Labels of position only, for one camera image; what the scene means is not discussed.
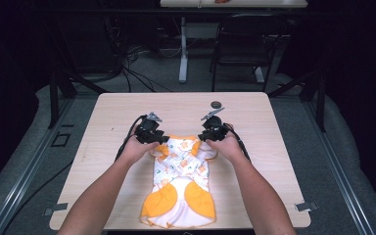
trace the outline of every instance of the light wood tabletop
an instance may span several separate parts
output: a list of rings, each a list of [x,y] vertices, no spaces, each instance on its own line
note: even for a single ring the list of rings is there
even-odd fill
[[[293,225],[308,227],[308,212],[295,209],[295,204],[302,203],[304,198],[276,118],[266,94],[259,92],[100,95],[58,201],[68,203],[68,208],[54,211],[50,227],[61,227],[80,194],[114,162],[118,148],[138,117],[155,112],[163,120],[158,129],[165,135],[198,135],[204,130],[201,118],[213,110],[212,101],[219,101],[225,108],[217,116],[234,125],[253,165],[277,191]],[[147,153],[130,169],[105,229],[162,229],[139,220],[143,202],[153,188],[153,166],[154,158]],[[209,166],[216,222],[201,229],[252,228],[230,162],[217,156],[209,160]]]
[[[306,0],[230,0],[215,3],[214,0],[161,0],[162,7],[181,8],[305,8]]]

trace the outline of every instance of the person's right hand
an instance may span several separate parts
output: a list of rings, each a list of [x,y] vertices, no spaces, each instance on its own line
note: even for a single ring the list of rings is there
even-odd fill
[[[236,158],[244,158],[244,154],[240,148],[239,142],[237,141],[236,136],[231,131],[228,131],[225,138],[221,141],[207,140],[206,143],[213,149],[218,150],[219,153],[231,163],[233,163],[233,160],[235,160]]]

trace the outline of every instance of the chair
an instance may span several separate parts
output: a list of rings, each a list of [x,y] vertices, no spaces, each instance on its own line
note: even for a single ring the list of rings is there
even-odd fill
[[[237,14],[223,19],[216,32],[210,71],[215,89],[216,66],[267,67],[265,91],[278,39],[285,32],[286,20],[274,15]]]

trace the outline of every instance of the person's right arm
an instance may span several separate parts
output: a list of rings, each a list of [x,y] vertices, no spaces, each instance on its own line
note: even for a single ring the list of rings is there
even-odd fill
[[[235,136],[228,132],[222,141],[207,140],[207,144],[232,163],[256,234],[296,234],[280,197],[244,156]]]

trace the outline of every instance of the baby clothes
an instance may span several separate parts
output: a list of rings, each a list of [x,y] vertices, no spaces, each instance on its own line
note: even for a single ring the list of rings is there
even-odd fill
[[[170,136],[151,155],[154,188],[143,204],[141,221],[163,228],[215,222],[207,160],[215,158],[216,150],[196,136]]]

